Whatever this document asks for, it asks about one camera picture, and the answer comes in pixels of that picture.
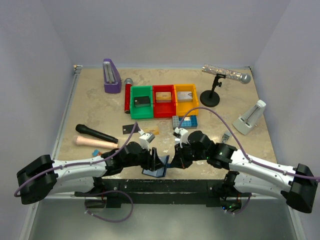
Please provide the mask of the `navy blue card holder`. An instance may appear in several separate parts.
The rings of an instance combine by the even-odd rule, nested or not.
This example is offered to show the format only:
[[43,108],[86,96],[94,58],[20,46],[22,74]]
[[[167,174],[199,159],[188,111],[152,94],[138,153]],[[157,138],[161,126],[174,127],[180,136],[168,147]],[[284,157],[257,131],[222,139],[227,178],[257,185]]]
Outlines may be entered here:
[[164,178],[166,176],[169,158],[169,155],[157,157],[155,159],[155,169],[143,169],[141,173],[149,177]]

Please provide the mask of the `gold card from holder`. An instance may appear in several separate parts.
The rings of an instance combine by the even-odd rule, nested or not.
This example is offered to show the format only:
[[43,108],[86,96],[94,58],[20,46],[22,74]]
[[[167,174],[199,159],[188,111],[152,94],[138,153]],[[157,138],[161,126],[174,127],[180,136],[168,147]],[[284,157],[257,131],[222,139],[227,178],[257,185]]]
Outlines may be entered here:
[[155,136],[160,134],[159,127],[157,125],[155,126],[149,126],[142,129],[145,133],[152,133]]

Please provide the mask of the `black VIP card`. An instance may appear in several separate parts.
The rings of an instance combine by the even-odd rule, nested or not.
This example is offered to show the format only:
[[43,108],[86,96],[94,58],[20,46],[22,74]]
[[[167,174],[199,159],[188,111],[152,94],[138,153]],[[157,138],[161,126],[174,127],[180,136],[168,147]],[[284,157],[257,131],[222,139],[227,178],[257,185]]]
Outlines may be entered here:
[[136,126],[134,124],[128,124],[122,126],[122,134],[128,135],[133,131],[133,133],[138,133],[140,131],[139,126]]

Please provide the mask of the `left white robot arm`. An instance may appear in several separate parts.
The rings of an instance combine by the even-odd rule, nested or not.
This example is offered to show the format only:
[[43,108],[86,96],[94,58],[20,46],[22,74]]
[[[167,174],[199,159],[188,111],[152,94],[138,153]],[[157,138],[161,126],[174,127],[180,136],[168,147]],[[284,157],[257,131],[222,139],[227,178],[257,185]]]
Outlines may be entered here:
[[153,177],[163,177],[168,156],[157,149],[144,149],[137,142],[105,152],[93,158],[60,161],[42,155],[17,172],[19,188],[14,194],[24,205],[43,200],[48,195],[80,192],[100,195],[104,184],[100,178],[119,174],[124,168],[140,166]]

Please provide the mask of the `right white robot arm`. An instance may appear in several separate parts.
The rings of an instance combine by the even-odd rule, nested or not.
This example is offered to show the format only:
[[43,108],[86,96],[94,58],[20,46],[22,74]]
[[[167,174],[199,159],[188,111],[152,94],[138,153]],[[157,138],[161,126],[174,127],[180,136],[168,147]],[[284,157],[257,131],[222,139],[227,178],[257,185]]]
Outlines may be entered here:
[[228,171],[223,192],[228,196],[259,194],[284,199],[294,210],[310,214],[318,188],[318,178],[300,163],[288,166],[266,161],[225,143],[215,143],[200,130],[189,133],[184,128],[173,132],[176,144],[172,168],[186,169],[195,161],[206,161]]

